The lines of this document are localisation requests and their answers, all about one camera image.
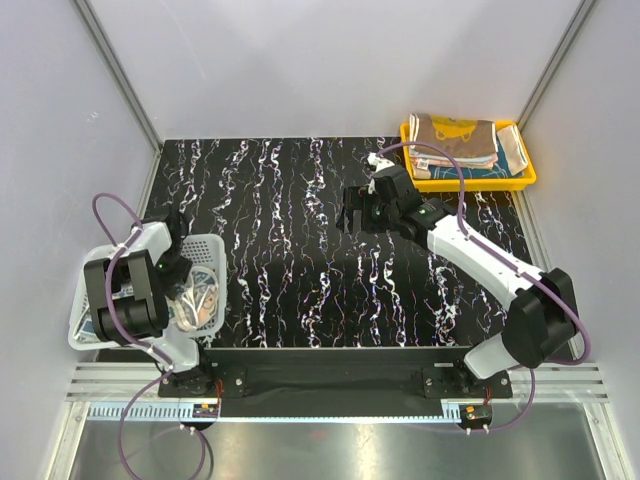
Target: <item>metal bar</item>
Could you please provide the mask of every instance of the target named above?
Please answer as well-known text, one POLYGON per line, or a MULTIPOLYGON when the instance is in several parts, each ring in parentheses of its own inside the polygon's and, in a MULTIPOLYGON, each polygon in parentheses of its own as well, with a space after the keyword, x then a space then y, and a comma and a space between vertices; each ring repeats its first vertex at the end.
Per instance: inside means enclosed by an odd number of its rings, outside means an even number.
MULTIPOLYGON (((128 402, 94 402, 89 407, 89 420, 120 421, 128 402)), ((134 405, 128 412, 129 422, 201 422, 210 423, 210 416, 198 417, 195 414, 199 402, 143 402, 134 405)), ((218 401, 207 402, 217 405, 218 401)))
MULTIPOLYGON (((158 375, 151 363, 80 363, 74 380, 69 387, 67 401, 126 401, 158 375)), ((527 370, 509 372, 513 399, 494 399, 496 403, 520 402, 528 398, 531 391, 527 370)), ((141 402, 158 401, 157 387, 146 392, 141 402)), ((606 389, 600 371, 595 363, 580 366, 557 366, 543 364, 536 369, 536 403, 605 403, 608 402, 606 389)), ((473 399, 448 399, 445 403, 466 404, 473 399)))
POLYGON ((144 218, 147 206, 149 205, 149 198, 151 198, 151 189, 153 188, 153 182, 156 179, 156 173, 158 172, 158 165, 160 165, 160 158, 162 157, 162 150, 157 151, 153 158, 153 165, 149 171, 149 176, 144 184, 142 195, 140 196, 140 203, 138 204, 138 216, 144 218))
POLYGON ((339 423, 339 424, 407 424, 460 423, 460 419, 432 417, 221 417, 216 423, 339 423))
MULTIPOLYGON (((529 399, 529 388, 522 389, 522 392, 520 393, 516 393, 516 389, 514 388, 514 398, 512 399, 503 399, 503 398, 494 398, 491 399, 491 403, 493 403, 494 405, 497 404, 518 404, 518 405, 524 405, 525 403, 527 403, 527 400, 529 399)), ((479 403, 478 400, 470 400, 468 398, 451 398, 449 400, 447 400, 447 402, 452 402, 456 405, 475 405, 477 403, 479 403)), ((547 390, 545 391, 545 389, 538 389, 538 387, 536 386, 536 396, 533 402, 535 405, 542 405, 542 404, 553 404, 553 405, 561 405, 561 404, 583 404, 583 405, 587 405, 590 403, 594 403, 594 404, 603 404, 606 405, 609 403, 609 399, 607 398, 606 394, 599 394, 599 395, 594 395, 594 394, 590 394, 590 395, 581 395, 581 394, 575 394, 572 396, 569 396, 567 393, 563 393, 561 391, 558 390, 547 390)))
POLYGON ((540 236, 537 219, 533 213, 533 207, 527 192, 512 192, 513 204, 518 214, 518 220, 527 244, 527 250, 531 256, 532 263, 544 271, 551 270, 551 260, 549 253, 540 236))
POLYGON ((524 131, 526 128, 529 119, 538 106, 538 103, 540 103, 540 100, 551 84, 553 77, 556 75, 560 65, 562 65, 562 62, 566 58, 567 52, 575 42, 578 33, 584 26, 597 3, 598 0, 582 0, 580 5, 578 5, 578 8, 569 21, 566 30, 562 34, 560 42, 556 46, 556 49, 551 55, 551 58, 542 72, 538 83, 533 89, 529 100, 527 100, 527 103, 520 114, 520 118, 518 118, 518 128, 520 128, 520 131, 524 131))
POLYGON ((89 0, 72 0, 75 5, 78 14, 83 20, 89 34, 91 35, 100 56, 104 59, 109 72, 113 80, 116 82, 120 93, 122 94, 125 102, 129 106, 131 113, 135 117, 138 125, 142 129, 144 136, 146 137, 149 145, 155 153, 160 152, 162 148, 162 141, 158 136, 149 116, 145 112, 140 99, 136 95, 131 82, 122 68, 122 65, 118 61, 118 57, 115 54, 113 46, 109 42, 109 39, 95 14, 89 0))
POLYGON ((583 407, 606 478, 632 480, 631 464, 610 416, 610 405, 585 404, 583 407))
POLYGON ((76 402, 68 406, 58 444, 51 456, 51 463, 45 477, 47 480, 68 480, 71 476, 88 411, 89 404, 86 402, 76 402))

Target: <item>folded cloth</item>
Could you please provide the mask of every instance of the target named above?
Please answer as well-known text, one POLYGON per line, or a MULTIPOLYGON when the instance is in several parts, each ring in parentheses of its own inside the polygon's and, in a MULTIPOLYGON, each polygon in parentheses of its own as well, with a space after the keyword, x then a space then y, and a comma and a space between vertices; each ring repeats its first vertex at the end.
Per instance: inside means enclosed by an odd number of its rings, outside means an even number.
POLYGON ((431 170, 429 170, 429 162, 419 160, 417 163, 411 164, 411 176, 416 180, 430 180, 431 170))
POLYGON ((527 155, 524 153, 524 145, 518 127, 510 125, 498 131, 498 140, 507 157, 507 165, 511 175, 522 172, 529 165, 527 155))
POLYGON ((218 278, 213 270, 194 265, 186 282, 176 286, 174 300, 167 299, 169 320, 183 332, 193 332, 213 319, 218 309, 218 278))
MULTIPOLYGON (((488 163, 497 150, 495 124, 488 120, 454 120, 446 117, 411 114, 409 139, 434 144, 450 153, 460 163, 488 163)), ((412 146, 411 156, 429 155, 446 160, 428 147, 412 146)))
MULTIPOLYGON (((440 160, 440 158, 434 158, 434 157, 429 157, 429 156, 419 156, 419 157, 413 157, 411 156, 411 163, 413 163, 414 165, 418 165, 418 162, 423 162, 422 165, 431 165, 431 166, 435 166, 435 167, 450 167, 451 166, 451 162, 445 158, 444 160, 440 160)), ((495 163, 498 161, 498 154, 494 153, 493 155, 486 157, 487 160, 485 162, 482 163, 476 163, 476 162, 472 162, 472 163, 468 163, 468 162, 464 162, 464 161, 460 161, 458 159, 456 159, 458 161, 458 163, 460 164, 461 167, 466 167, 466 168, 484 168, 485 170, 491 170, 493 168, 493 166, 495 165, 495 163)))
MULTIPOLYGON (((429 178, 431 180, 457 179, 458 173, 453 167, 438 167, 430 165, 428 167, 429 178)), ((462 168, 464 178, 516 178, 522 176, 522 172, 512 175, 507 164, 507 157, 500 142, 498 142, 498 161, 491 170, 481 168, 462 168)))

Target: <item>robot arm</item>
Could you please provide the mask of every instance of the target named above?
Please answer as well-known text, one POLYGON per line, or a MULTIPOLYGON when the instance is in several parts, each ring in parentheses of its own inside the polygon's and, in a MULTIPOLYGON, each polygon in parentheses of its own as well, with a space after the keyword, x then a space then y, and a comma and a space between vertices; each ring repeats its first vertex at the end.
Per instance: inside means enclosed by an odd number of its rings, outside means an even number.
MULTIPOLYGON (((182 238, 187 235, 183 217, 177 210, 143 221, 142 233, 115 265, 111 290, 118 320, 136 340, 164 352, 173 362, 169 381, 191 391, 213 383, 211 363, 196 341, 169 321, 167 297, 175 298, 175 286, 184 283, 192 263, 182 257, 182 238)), ((100 340, 96 349, 127 346, 129 342, 116 328, 107 307, 106 271, 113 253, 99 247, 87 255, 83 275, 93 330, 100 340)), ((165 360, 149 352, 159 368, 169 368, 165 360)))
POLYGON ((573 286, 566 273, 559 269, 542 272, 465 224, 468 234, 515 264, 518 272, 513 272, 468 240, 451 206, 440 199, 425 201, 404 168, 384 159, 370 163, 377 167, 371 184, 345 189, 344 206, 336 226, 352 232, 353 214, 361 211, 363 231, 398 231, 403 238, 455 263, 508 311, 503 332, 476 345, 456 363, 457 380, 463 389, 516 365, 536 368, 577 333, 562 309, 520 276, 526 271, 540 279, 575 311, 573 286))

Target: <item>metal floor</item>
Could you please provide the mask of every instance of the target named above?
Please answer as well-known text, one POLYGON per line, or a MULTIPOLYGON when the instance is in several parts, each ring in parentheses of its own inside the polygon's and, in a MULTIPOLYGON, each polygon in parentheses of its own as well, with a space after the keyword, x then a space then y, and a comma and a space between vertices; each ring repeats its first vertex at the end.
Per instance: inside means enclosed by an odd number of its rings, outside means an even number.
MULTIPOLYGON (((494 425, 516 413, 511 405, 496 405, 495 409, 494 425)), ((171 426, 129 422, 125 451, 148 445, 151 437, 171 426)), ((118 461, 117 428, 117 422, 87 422, 70 478, 129 479, 118 461)), ((220 423, 205 433, 215 468, 211 474, 207 459, 198 479, 605 478, 579 405, 535 405, 517 427, 488 436, 467 437, 450 425, 382 424, 220 423)), ((148 445, 130 464, 145 480, 181 480, 192 475, 199 454, 195 438, 175 432, 148 445)))

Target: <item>white basket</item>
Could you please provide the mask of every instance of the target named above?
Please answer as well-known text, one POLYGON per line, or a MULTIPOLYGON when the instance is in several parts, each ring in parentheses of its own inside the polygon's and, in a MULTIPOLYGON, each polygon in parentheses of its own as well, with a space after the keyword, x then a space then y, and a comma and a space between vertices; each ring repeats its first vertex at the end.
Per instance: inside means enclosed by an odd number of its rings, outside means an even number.
MULTIPOLYGON (((83 265, 90 260, 104 258, 113 253, 114 247, 103 245, 91 250, 84 258, 83 265)), ((218 309, 216 315, 206 325, 194 332, 184 332, 185 335, 196 338, 214 335, 224 323, 224 312, 227 305, 227 255, 224 251, 224 241, 218 235, 212 233, 204 235, 189 235, 182 243, 182 256, 188 258, 194 265, 202 265, 213 270, 218 277, 218 309)), ((102 348, 114 348, 120 345, 116 342, 80 341, 75 337, 82 322, 82 314, 87 309, 86 285, 84 282, 84 270, 80 271, 76 293, 73 297, 73 307, 69 318, 68 340, 76 350, 98 350, 102 348)))

